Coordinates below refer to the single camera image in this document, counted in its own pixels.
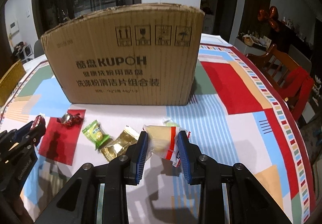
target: blue stripe pattern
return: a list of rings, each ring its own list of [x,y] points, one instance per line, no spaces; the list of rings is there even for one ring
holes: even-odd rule
[[[199,49],[199,54],[207,54],[212,56],[220,56],[223,57],[226,61],[233,61],[232,57],[225,51],[213,51],[213,50],[202,50]]]
[[[222,103],[215,94],[195,95],[197,104],[186,106],[167,106],[167,116],[182,128],[191,132],[190,142],[199,146],[203,154],[214,158],[218,163],[233,165],[238,162],[238,156],[231,138]],[[183,208],[184,197],[190,200],[190,208],[197,219],[200,197],[200,186],[190,186],[183,174],[173,177],[174,205]],[[228,217],[227,193],[224,192],[225,211]]]
[[[266,130],[267,128],[262,128],[263,126],[269,125],[265,112],[264,111],[253,112],[253,116],[256,121],[258,130],[263,138],[269,158],[272,164],[277,166],[277,171],[279,173],[279,177],[281,181],[282,197],[284,198],[290,192],[290,190],[289,190],[289,179],[287,177],[286,167],[284,164],[284,159],[283,159],[280,147],[277,144],[274,133],[267,132]]]

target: fragile symbol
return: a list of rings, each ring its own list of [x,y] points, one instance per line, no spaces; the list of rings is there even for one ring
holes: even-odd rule
[[[170,46],[171,45],[171,31],[172,26],[168,25],[156,25],[156,45]]]
[[[130,26],[115,27],[115,31],[118,46],[132,46]]]
[[[175,46],[189,47],[191,30],[191,27],[177,26],[175,29]]]
[[[150,25],[135,26],[135,40],[137,46],[151,45]]]

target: metal bolt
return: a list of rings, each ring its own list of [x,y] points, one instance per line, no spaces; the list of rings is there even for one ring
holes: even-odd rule
[[[85,163],[85,164],[83,164],[82,165],[82,168],[84,169],[84,170],[88,170],[88,169],[90,169],[92,167],[92,164],[90,164],[90,163]]]
[[[236,163],[235,167],[236,167],[236,169],[241,170],[241,169],[244,169],[245,166],[241,163]]]
[[[120,161],[126,161],[128,159],[128,156],[127,155],[121,155],[119,156],[119,160]]]
[[[202,154],[202,155],[200,155],[200,156],[199,156],[199,159],[200,159],[201,161],[206,161],[206,160],[208,159],[208,156],[207,156],[207,155]]]

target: tablecloth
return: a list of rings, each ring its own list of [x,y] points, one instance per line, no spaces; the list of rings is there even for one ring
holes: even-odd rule
[[[70,104],[46,60],[23,78],[0,116],[0,131],[20,128],[39,113],[60,117],[86,110],[83,127],[97,119],[118,137],[126,125],[162,125],[165,117],[191,131],[190,141],[219,163],[241,162],[257,177],[293,223],[304,223],[315,207],[313,178],[304,142],[287,106],[259,70],[236,48],[201,44],[186,106]],[[67,180],[86,162],[105,164],[80,133],[72,165],[38,154],[21,197],[36,219]],[[226,222],[229,222],[227,195]],[[196,223],[199,186],[180,168],[153,155],[138,186],[127,186],[130,223]]]

